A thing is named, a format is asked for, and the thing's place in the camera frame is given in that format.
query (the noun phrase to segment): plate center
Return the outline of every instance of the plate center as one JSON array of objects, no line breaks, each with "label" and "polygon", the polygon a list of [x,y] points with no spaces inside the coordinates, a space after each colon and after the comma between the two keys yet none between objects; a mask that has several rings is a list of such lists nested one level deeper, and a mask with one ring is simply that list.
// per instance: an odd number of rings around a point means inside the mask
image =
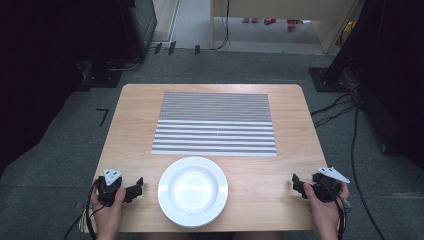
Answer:
[{"label": "plate center", "polygon": [[214,176],[201,167],[179,171],[170,186],[170,200],[183,214],[196,215],[208,210],[217,196]]}]

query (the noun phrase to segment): red object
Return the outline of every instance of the red object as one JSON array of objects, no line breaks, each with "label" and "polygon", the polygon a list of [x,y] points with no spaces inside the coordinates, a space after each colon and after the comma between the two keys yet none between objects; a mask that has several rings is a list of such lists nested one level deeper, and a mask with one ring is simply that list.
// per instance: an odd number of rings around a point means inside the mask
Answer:
[{"label": "red object", "polygon": [[300,20],[288,19],[287,23],[289,24],[289,26],[287,27],[287,30],[293,31],[294,28],[296,27],[296,24],[298,24],[299,22],[300,22]]},{"label": "red object", "polygon": [[275,19],[275,18],[265,18],[264,19],[265,25],[269,25],[271,23],[275,23],[275,21],[277,21],[277,19]]}]

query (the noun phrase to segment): table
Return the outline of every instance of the table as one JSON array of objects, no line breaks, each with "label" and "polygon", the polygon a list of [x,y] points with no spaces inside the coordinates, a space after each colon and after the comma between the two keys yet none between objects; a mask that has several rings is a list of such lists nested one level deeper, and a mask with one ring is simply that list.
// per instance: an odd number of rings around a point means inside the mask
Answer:
[{"label": "table", "polygon": [[[214,48],[214,17],[227,16],[228,0],[211,0],[210,47]],[[231,0],[228,17],[313,20],[324,53],[329,53],[363,0]]]},{"label": "table", "polygon": [[[164,92],[267,94],[277,157],[203,156],[224,171],[227,204],[212,223],[180,227],[159,206],[162,173],[186,155],[151,154]],[[292,190],[292,174],[311,181],[315,167],[326,161],[309,110],[298,85],[129,84],[124,86],[94,178],[103,169],[123,172],[122,185],[144,177],[143,195],[124,204],[122,232],[195,232],[309,230],[307,200]]]}]

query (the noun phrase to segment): plate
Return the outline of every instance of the plate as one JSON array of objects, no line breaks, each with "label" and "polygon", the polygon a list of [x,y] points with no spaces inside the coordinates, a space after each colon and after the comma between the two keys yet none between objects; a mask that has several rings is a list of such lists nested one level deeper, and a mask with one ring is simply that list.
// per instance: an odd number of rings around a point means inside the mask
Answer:
[{"label": "plate", "polygon": [[204,157],[186,157],[171,164],[158,187],[159,205],[174,223],[200,227],[224,209],[228,182],[224,172]]}]

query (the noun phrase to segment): black controller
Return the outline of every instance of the black controller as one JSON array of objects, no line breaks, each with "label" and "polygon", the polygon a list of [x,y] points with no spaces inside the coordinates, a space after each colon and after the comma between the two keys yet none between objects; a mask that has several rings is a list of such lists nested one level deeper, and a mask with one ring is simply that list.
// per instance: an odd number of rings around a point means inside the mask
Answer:
[{"label": "black controller", "polygon": [[[122,177],[116,179],[110,186],[106,184],[105,177],[99,176],[97,189],[99,191],[99,202],[110,207],[115,201],[115,194],[121,187]],[[142,194],[143,178],[137,181],[136,185],[127,187],[124,202],[130,203],[132,200]]]},{"label": "black controller", "polygon": [[[304,182],[299,180],[299,177],[293,173],[293,190],[298,191],[302,194],[302,198],[308,199],[305,194],[305,190],[303,189]],[[342,185],[340,181],[325,176],[322,173],[315,173],[312,175],[312,181],[315,184],[312,185],[314,189],[315,195],[321,202],[332,202],[335,197],[339,195],[340,189]]]}]

